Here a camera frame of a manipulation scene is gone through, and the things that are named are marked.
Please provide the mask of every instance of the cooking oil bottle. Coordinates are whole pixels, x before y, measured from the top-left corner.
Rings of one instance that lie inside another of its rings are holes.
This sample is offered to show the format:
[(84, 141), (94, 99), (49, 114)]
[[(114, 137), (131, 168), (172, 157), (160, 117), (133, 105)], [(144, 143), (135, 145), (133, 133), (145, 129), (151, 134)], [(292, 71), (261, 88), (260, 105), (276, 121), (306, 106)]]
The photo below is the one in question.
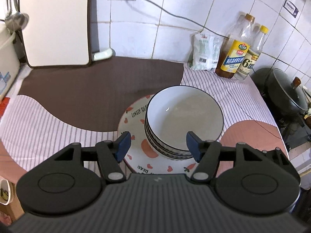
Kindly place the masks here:
[(215, 73), (220, 77), (232, 78), (243, 61), (252, 41), (252, 25), (255, 18), (246, 14), (241, 30), (230, 35), (224, 49), (220, 52)]
[(234, 77), (239, 80), (245, 80), (254, 64), (256, 63), (259, 55), (262, 53), (262, 47), (265, 43), (265, 37), (269, 29), (265, 26), (261, 26), (259, 32), (255, 36), (253, 42), (251, 43), (250, 48), (247, 51), (247, 54), (238, 67)]

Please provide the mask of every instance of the bottle label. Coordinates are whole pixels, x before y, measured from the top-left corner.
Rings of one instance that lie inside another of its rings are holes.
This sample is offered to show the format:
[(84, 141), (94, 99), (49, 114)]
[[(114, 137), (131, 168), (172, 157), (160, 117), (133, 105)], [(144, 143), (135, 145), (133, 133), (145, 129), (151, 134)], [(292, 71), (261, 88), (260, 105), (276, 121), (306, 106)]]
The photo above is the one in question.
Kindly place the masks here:
[(248, 75), (251, 69), (253, 68), (254, 64), (258, 60), (258, 57), (259, 56), (257, 54), (253, 53), (251, 50), (248, 50), (244, 60), (238, 67), (238, 71), (241, 74)]
[(243, 61), (248, 49), (248, 44), (234, 40), (220, 69), (226, 72), (235, 73), (240, 63)]

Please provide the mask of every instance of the wok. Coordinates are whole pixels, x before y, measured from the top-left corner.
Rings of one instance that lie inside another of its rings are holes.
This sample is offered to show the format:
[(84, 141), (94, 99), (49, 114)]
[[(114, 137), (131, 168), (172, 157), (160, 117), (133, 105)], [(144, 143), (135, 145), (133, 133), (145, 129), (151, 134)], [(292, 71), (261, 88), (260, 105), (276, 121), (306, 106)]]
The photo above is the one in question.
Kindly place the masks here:
[(301, 81), (295, 77), (293, 81), (281, 69), (275, 68), (265, 81), (265, 88), (273, 104), (286, 116), (304, 114), (308, 109)]

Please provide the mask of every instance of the stacked bowls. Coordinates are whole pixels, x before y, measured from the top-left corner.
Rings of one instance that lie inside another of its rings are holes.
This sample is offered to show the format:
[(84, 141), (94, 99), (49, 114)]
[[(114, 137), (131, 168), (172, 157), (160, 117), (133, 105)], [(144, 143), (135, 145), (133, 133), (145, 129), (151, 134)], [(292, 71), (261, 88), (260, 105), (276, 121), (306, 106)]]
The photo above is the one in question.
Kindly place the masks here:
[(149, 145), (173, 160), (192, 158), (186, 144), (188, 131), (204, 140), (217, 140), (223, 114), (206, 92), (189, 86), (172, 86), (150, 100), (145, 117)]

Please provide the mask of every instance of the yellow bottle cap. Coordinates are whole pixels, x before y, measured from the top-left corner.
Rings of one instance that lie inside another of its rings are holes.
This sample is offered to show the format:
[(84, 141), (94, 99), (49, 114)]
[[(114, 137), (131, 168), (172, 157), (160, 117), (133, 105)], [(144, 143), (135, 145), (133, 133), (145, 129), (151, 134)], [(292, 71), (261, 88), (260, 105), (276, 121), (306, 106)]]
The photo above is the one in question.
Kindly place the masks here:
[(262, 26), (260, 27), (260, 31), (263, 32), (263, 33), (265, 33), (265, 34), (267, 34), (268, 31), (269, 31), (269, 29), (268, 29), (266, 26), (263, 26), (263, 25), (262, 25)]

